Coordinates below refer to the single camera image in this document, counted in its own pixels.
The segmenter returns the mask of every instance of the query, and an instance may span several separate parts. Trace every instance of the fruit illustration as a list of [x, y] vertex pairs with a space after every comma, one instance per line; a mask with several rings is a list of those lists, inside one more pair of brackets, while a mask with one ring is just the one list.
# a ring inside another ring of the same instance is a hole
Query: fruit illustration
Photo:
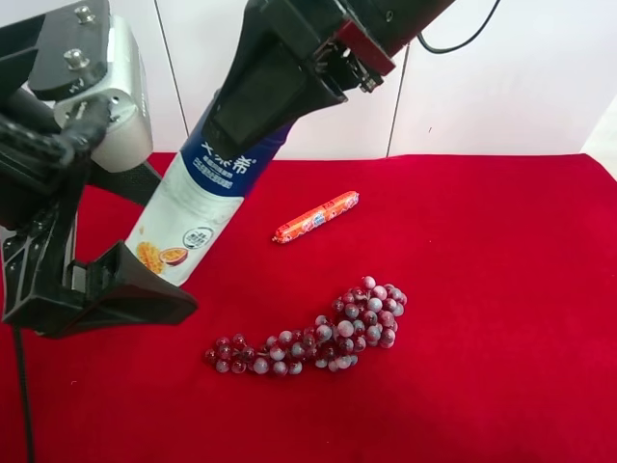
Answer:
[[142, 241], [137, 245], [137, 259], [139, 259], [149, 271], [157, 275], [163, 273], [163, 262], [159, 258], [158, 248], [152, 243]]
[[175, 267], [189, 257], [189, 250], [186, 248], [169, 248], [162, 251], [159, 258], [168, 265]]

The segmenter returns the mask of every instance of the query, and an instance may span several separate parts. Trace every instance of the red cloth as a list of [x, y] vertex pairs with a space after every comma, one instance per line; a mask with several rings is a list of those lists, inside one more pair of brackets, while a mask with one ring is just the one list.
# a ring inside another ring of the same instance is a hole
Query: red cloth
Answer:
[[[155, 159], [158, 167], [169, 157]], [[287, 220], [360, 204], [287, 244]], [[90, 189], [78, 257], [139, 208]], [[221, 335], [308, 326], [362, 275], [401, 286], [396, 346], [357, 366], [220, 375]], [[39, 461], [617, 461], [617, 183], [585, 155], [275, 162], [186, 289], [178, 327], [26, 336]], [[0, 451], [24, 461], [9, 329]]]

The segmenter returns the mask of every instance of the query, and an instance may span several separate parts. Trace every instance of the robotic arm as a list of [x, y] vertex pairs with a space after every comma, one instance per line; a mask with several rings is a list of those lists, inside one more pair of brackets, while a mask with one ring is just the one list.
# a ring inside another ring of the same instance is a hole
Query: robotic arm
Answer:
[[[452, 2], [249, 0], [203, 135], [233, 159], [348, 90], [372, 92], [391, 57]], [[85, 0], [2, 28], [0, 75], [3, 321], [61, 338], [186, 318], [196, 301], [122, 242], [94, 262], [74, 259], [86, 184], [145, 204], [160, 181], [146, 162], [145, 77], [125, 21], [106, 0]]]

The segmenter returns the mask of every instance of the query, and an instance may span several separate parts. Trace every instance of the black cable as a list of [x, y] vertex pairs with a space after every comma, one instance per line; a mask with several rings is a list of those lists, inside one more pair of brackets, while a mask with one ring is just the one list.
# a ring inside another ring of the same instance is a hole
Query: black cable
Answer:
[[491, 12], [487, 16], [487, 18], [484, 21], [484, 23], [480, 26], [480, 29], [478, 29], [475, 34], [473, 34], [471, 37], [469, 37], [463, 43], [460, 43], [460, 44], [458, 44], [456, 46], [451, 46], [449, 48], [433, 48], [431, 45], [429, 45], [426, 42], [426, 40], [424, 39], [424, 36], [422, 35], [421, 32], [417, 35], [417, 39], [422, 44], [422, 46], [426, 49], [426, 51], [429, 51], [429, 52], [434, 53], [436, 55], [443, 55], [445, 53], [450, 53], [452, 51], [460, 50], [464, 46], [467, 46], [470, 43], [472, 43], [473, 41], [475, 41], [478, 38], [478, 36], [480, 34], [482, 34], [482, 31], [484, 31], [484, 28], [487, 26], [487, 24], [489, 23], [489, 21], [493, 17], [493, 14], [495, 13], [495, 11], [496, 11], [497, 7], [499, 6], [500, 2], [501, 2], [501, 0], [495, 0], [495, 4], [493, 5], [493, 8], [491, 9]]
[[26, 454], [28, 463], [35, 463], [35, 436], [32, 428], [32, 412], [30, 399], [28, 398], [28, 380], [26, 377], [26, 356], [21, 338], [21, 330], [13, 327], [13, 343], [15, 358], [17, 360], [17, 374], [19, 379], [19, 391], [21, 393], [21, 407], [26, 431]]

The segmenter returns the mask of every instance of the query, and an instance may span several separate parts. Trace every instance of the bottle label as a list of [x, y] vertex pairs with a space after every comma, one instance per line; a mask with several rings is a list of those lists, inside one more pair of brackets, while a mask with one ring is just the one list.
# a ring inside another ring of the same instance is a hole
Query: bottle label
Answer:
[[143, 265], [177, 286], [193, 273], [244, 201], [204, 191], [192, 196], [188, 182], [192, 180], [179, 154], [126, 239]]
[[244, 197], [284, 143], [290, 126], [263, 140], [233, 160], [223, 159], [200, 134], [201, 124], [182, 147], [182, 158], [191, 178], [218, 196]]

